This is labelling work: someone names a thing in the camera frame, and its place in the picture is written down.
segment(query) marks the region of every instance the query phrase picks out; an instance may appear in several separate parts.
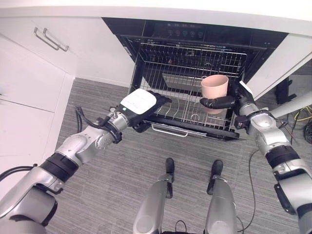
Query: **cabinet door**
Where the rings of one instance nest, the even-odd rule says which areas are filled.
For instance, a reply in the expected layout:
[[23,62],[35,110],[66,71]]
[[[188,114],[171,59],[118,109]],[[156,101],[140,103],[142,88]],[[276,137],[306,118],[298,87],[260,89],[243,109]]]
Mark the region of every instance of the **cabinet door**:
[[64,75],[0,35],[0,99],[54,112]]
[[[17,166],[40,165],[54,113],[0,100],[0,173]],[[25,172],[0,182],[0,199]]]
[[[55,51],[40,41],[35,27],[40,35],[47,28],[68,51]],[[134,62],[101,18],[2,18],[0,33],[75,77],[130,86]]]
[[134,62],[101,18],[36,17],[79,57],[75,76],[129,87]]
[[[0,19],[0,34],[8,37],[17,44],[23,46],[27,50],[35,53],[36,55],[44,58],[58,68],[73,74],[76,72],[78,57],[72,53],[71,47],[64,52],[62,50],[54,50],[49,45],[41,41],[34,34],[35,27],[38,27],[37,34],[45,41],[49,42],[43,36],[44,27],[40,27],[34,23],[34,18],[1,18]],[[47,35],[53,40],[65,46],[68,43],[62,34],[55,32],[53,29],[47,29]]]

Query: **robotic hand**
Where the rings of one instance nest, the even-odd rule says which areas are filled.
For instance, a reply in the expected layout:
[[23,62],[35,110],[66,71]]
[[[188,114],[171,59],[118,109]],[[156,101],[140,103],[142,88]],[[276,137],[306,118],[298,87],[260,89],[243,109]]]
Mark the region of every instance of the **robotic hand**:
[[142,120],[166,102],[171,100],[137,89],[105,119],[89,122],[84,131],[68,137],[52,156],[34,167],[0,201],[0,233],[46,233],[44,227],[58,205],[51,193],[60,193],[79,166],[89,162],[98,150],[120,142],[126,127],[141,126],[138,132],[146,130],[149,126],[142,128]]
[[229,96],[202,98],[201,104],[211,109],[233,108],[234,125],[245,128],[266,157],[278,181],[274,189],[284,210],[298,215],[301,234],[312,233],[312,170],[299,157],[277,128],[276,118],[268,110],[260,110],[251,90],[241,81],[231,82]]

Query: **pink cup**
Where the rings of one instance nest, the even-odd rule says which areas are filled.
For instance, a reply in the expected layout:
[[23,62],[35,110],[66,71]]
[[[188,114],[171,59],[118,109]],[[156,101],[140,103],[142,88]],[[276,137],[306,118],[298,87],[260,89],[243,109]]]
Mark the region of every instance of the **pink cup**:
[[[212,75],[204,78],[201,85],[201,93],[204,98],[213,99],[226,96],[229,78],[224,75]],[[206,108],[208,114],[219,114],[223,111]]]

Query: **gray carpet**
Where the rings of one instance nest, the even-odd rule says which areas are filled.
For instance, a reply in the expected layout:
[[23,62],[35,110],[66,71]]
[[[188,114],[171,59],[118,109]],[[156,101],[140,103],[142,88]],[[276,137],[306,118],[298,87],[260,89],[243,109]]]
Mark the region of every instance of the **gray carpet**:
[[[76,79],[69,98],[60,145],[77,129],[74,105],[82,106],[88,118],[95,120],[108,113],[127,94],[127,89],[110,84]],[[274,108],[271,93],[258,104]],[[297,128],[304,123],[298,122]],[[312,146],[304,141],[302,130],[294,132],[294,148],[311,162]],[[253,197],[248,176],[248,158],[256,149],[251,140],[221,142],[212,139],[165,135],[148,131],[139,134],[132,128],[123,133],[123,141],[110,145],[83,165],[57,196],[58,210],[47,227],[49,234],[130,234],[132,223],[144,194],[164,173],[167,157],[175,160],[174,197],[167,200],[163,231],[174,231],[177,220],[185,221],[188,231],[201,234],[211,198],[206,194],[210,168],[216,159],[224,162],[237,203],[237,215],[246,225],[253,213]],[[295,234],[297,218],[283,211],[273,185],[271,168],[259,153],[252,160],[252,176],[257,209],[248,234]],[[179,224],[178,230],[184,230]]]

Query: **oven rack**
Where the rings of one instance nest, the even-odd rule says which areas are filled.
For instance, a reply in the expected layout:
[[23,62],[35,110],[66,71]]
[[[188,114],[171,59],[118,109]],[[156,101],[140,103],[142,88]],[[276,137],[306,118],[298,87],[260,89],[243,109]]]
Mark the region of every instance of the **oven rack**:
[[130,92],[142,88],[169,97],[172,102],[158,109],[156,117],[233,131],[232,111],[225,109],[212,115],[200,104],[200,82],[215,74],[242,80],[246,59],[246,54],[228,48],[144,42],[140,44]]

